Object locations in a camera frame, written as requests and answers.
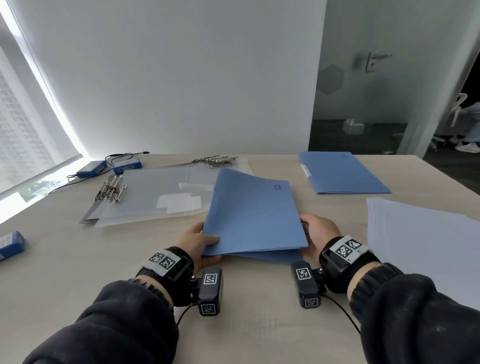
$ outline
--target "black sleeve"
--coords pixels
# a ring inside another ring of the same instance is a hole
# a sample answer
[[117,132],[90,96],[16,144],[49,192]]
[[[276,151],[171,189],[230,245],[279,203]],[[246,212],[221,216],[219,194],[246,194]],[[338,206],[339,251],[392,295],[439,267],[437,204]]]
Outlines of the black sleeve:
[[350,306],[370,364],[480,363],[480,312],[426,276],[382,264],[360,280]]
[[24,364],[171,364],[179,332],[168,302],[139,284],[105,286],[78,320],[47,339]]

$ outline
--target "wrist tracker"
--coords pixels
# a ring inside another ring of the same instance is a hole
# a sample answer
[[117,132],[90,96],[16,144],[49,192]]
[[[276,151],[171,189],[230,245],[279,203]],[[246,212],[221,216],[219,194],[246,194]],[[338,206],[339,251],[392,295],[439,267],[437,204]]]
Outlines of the wrist tracker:
[[327,272],[325,285],[334,293],[346,293],[348,284],[362,266],[379,262],[366,245],[349,235],[329,241],[319,260]]
[[160,283],[169,293],[176,307],[192,303],[191,282],[193,261],[179,247],[172,246],[153,254],[137,276],[149,276]]

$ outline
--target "white shoe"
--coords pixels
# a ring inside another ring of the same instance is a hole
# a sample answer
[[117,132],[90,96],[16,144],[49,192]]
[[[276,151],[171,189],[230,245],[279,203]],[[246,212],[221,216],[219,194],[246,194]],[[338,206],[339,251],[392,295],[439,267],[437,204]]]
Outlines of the white shoe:
[[448,139],[448,142],[453,143],[453,144],[458,144],[462,140],[463,140],[463,138],[458,138],[456,135],[454,135],[450,139]]
[[455,149],[459,152],[480,153],[480,146],[478,146],[477,143],[469,143],[466,146],[458,144]]

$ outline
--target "blue box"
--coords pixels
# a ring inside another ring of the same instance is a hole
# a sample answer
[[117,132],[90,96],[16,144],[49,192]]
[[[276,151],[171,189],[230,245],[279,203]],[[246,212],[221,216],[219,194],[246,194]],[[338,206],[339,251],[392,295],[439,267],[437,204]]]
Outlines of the blue box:
[[10,258],[25,250],[25,239],[18,231],[0,238],[0,260]]
[[75,175],[78,178],[92,178],[98,176],[98,174],[107,167],[107,161],[94,160],[88,163],[85,167],[79,170]]
[[142,167],[140,158],[132,158],[127,160],[122,160],[121,162],[116,162],[112,164],[113,171],[118,176],[126,170],[137,170]]

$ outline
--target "wooden tabletop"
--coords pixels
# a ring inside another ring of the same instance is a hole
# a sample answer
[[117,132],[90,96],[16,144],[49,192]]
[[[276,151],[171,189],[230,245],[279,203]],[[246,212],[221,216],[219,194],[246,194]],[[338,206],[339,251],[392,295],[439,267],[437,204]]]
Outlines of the wooden tabletop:
[[[197,156],[145,155],[144,168]],[[255,175],[288,180],[299,213],[331,218],[343,234],[366,242],[366,197],[317,195],[296,155],[247,156]],[[357,156],[392,194],[383,198],[480,220],[480,196],[416,156]],[[107,283],[135,275],[155,251],[174,244],[206,213],[104,228],[79,225],[103,179],[56,191],[0,225],[20,231],[28,250],[0,262],[0,352],[17,364],[71,324]],[[226,257],[222,312],[182,319],[176,363],[365,363],[360,338],[331,302],[300,308],[289,266]],[[333,295],[348,308],[346,297]],[[183,309],[176,309],[176,316]]]

